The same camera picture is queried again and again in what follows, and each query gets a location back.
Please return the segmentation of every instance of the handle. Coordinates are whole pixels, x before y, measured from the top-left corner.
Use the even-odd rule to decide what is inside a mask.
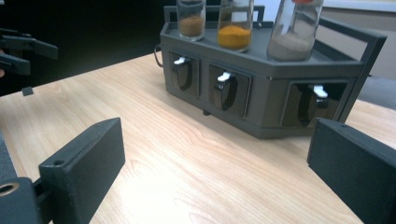
[[[347,120],[347,116],[349,115],[350,110],[352,109],[352,106],[355,104],[355,100],[358,98],[358,95],[361,92],[361,88],[363,87],[366,78],[369,76],[369,73],[373,68],[379,52],[381,51],[385,41],[387,40],[387,37],[385,35],[377,34],[368,30],[349,26],[338,21],[330,20],[328,18],[320,18],[319,24],[343,35],[348,35],[350,37],[359,39],[367,43],[367,46],[363,54],[361,55],[361,62],[364,63],[364,66],[361,69],[361,74],[357,78],[353,90],[347,98],[348,100],[346,102],[346,105],[344,106],[343,112],[338,119],[338,121],[345,122]]]
[[[206,6],[206,12],[220,12],[220,6]],[[257,12],[257,21],[264,20],[264,10],[265,6],[254,6],[253,11]],[[167,6],[163,7],[163,15],[165,18],[165,22],[171,22],[171,14],[177,13],[176,6]]]
[[[214,91],[215,107],[225,111],[233,106],[237,89],[238,81],[230,73],[225,72],[218,77],[218,83],[215,85]]]
[[[187,66],[187,72],[181,72],[181,70]],[[174,61],[172,82],[175,88],[180,91],[185,91],[192,84],[192,64],[189,58],[180,57],[177,61]]]
[[[298,120],[307,127],[312,124],[314,118],[322,118],[325,114],[323,108],[329,105],[328,93],[323,90],[323,86],[309,86],[302,91],[298,107]]]

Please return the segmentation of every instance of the jar lid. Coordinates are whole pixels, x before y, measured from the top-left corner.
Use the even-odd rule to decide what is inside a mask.
[[[308,4],[313,2],[314,0],[291,0],[291,1],[296,4]]]

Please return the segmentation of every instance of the wooden table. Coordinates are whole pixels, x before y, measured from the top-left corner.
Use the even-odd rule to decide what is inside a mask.
[[[165,90],[153,55],[0,98],[19,176],[92,124],[121,118],[126,163],[92,223],[361,223],[308,167],[309,137],[259,140]],[[396,111],[358,101],[350,126],[396,148]]]

